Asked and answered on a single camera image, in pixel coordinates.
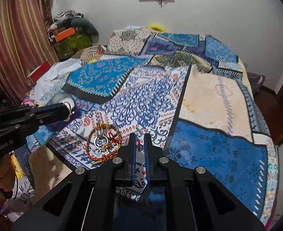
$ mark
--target blue fabric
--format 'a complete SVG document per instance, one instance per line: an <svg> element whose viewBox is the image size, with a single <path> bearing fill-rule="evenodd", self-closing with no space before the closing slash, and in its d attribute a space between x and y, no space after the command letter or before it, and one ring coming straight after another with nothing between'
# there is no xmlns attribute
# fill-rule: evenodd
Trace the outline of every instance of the blue fabric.
<svg viewBox="0 0 283 231"><path fill-rule="evenodd" d="M254 206L257 188L262 191L259 206L264 205L267 173L259 173L259 161L267 167L265 146L179 120L168 151L168 157L181 166L191 169L204 166L260 218L263 208L257 210Z"/></svg>
<svg viewBox="0 0 283 231"><path fill-rule="evenodd" d="M88 111L96 110L100 107L100 105L97 104L97 103L92 103L92 102L89 102L89 101L79 99L74 95L71 95L71 96L73 97L74 101L76 102L76 105L78 106L80 114L82 116L85 115Z"/></svg>
<svg viewBox="0 0 283 231"><path fill-rule="evenodd" d="M198 43L198 46L196 47L186 47L184 51L190 52L195 55L200 55L200 54L204 55L206 52L206 41L200 41Z"/></svg>
<svg viewBox="0 0 283 231"><path fill-rule="evenodd" d="M204 54L205 51L206 51L206 49L203 49L203 47L206 47L205 41L200 41L199 43L201 43L201 45L198 48L186 47L184 51L195 54L195 55L201 57L202 59L211 63L212 66L217 68L218 64L219 64L219 60L213 59L213 58L208 57Z"/></svg>
<svg viewBox="0 0 283 231"><path fill-rule="evenodd" d="M34 188L34 179L31 171L31 167L28 161L30 155L30 150L28 149L27 144L24 146L19 147L14 151L14 156L19 162L22 170L24 171L26 177L29 179L31 186Z"/></svg>
<svg viewBox="0 0 283 231"><path fill-rule="evenodd" d="M172 55L176 50L181 50L180 47L176 47L172 42L163 41L155 37L149 36L141 55L145 54L161 54Z"/></svg>
<svg viewBox="0 0 283 231"><path fill-rule="evenodd" d="M45 144L50 140L57 132L49 131L46 126L40 126L39 130L36 131L33 135L38 140L39 144Z"/></svg>
<svg viewBox="0 0 283 231"><path fill-rule="evenodd" d="M176 44L189 47L196 47L199 41L199 35L159 33L158 36Z"/></svg>
<svg viewBox="0 0 283 231"><path fill-rule="evenodd" d="M237 56L224 44L212 37L206 37L206 56L221 61L237 62Z"/></svg>
<svg viewBox="0 0 283 231"><path fill-rule="evenodd" d="M66 83L89 94L113 96L128 72L145 62L134 57L97 61L73 71Z"/></svg>
<svg viewBox="0 0 283 231"><path fill-rule="evenodd" d="M113 231L165 231L166 206L164 187L154 187L146 202L127 200L117 194Z"/></svg>

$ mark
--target bed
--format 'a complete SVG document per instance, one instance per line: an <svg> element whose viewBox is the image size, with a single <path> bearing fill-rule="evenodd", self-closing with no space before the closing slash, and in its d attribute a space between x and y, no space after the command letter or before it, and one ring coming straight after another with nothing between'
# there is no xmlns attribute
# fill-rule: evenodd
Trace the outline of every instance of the bed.
<svg viewBox="0 0 283 231"><path fill-rule="evenodd" d="M40 127L19 151L32 184L37 187L40 174L48 173L39 168L38 152L46 147L49 161L62 164L56 176L47 176L53 178L48 190L77 167L100 166L86 155L86 139L97 123L108 123L124 139L135 133L140 140L134 185L116 190L114 230L166 230L164 189L144 192L145 133L181 166L208 169L267 227L278 185L277 153L238 56L210 35L149 28L115 30L102 52L93 60L94 51L87 50L85 65L51 93L70 93L82 116L59 132ZM92 157L102 156L93 141L89 149Z"/></svg>

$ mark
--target person's hand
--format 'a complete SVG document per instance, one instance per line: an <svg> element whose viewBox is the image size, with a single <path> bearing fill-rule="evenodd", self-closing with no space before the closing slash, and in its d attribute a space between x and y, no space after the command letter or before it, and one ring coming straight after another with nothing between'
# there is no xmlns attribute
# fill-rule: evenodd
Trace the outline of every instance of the person's hand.
<svg viewBox="0 0 283 231"><path fill-rule="evenodd" d="M11 164L11 157L6 154L0 158L0 188L5 192L11 191L15 184L15 170Z"/></svg>

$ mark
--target metal screw head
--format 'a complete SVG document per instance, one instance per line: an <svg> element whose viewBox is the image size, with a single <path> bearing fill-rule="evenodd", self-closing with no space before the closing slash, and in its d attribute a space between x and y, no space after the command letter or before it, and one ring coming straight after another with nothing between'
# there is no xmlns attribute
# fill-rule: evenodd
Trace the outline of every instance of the metal screw head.
<svg viewBox="0 0 283 231"><path fill-rule="evenodd" d="M204 167L198 167L196 168L196 171L198 174L204 174L206 172L206 169Z"/></svg>
<svg viewBox="0 0 283 231"><path fill-rule="evenodd" d="M81 175L85 172L85 168L84 167L78 167L77 169L75 169L75 173L78 175Z"/></svg>
<svg viewBox="0 0 283 231"><path fill-rule="evenodd" d="M167 157L161 157L159 158L160 163L165 164L169 162L169 159Z"/></svg>
<svg viewBox="0 0 283 231"><path fill-rule="evenodd" d="M115 163L115 164L119 164L119 163L121 163L122 162L122 159L120 158L120 157L115 157L114 159L113 159L113 163Z"/></svg>

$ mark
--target curtain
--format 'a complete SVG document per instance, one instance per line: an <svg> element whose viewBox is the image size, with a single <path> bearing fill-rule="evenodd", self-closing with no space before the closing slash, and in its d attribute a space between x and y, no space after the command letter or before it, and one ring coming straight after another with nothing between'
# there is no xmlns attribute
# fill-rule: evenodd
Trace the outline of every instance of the curtain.
<svg viewBox="0 0 283 231"><path fill-rule="evenodd" d="M52 0L0 0L0 87L14 103L30 90L36 67L58 61L46 29Z"/></svg>

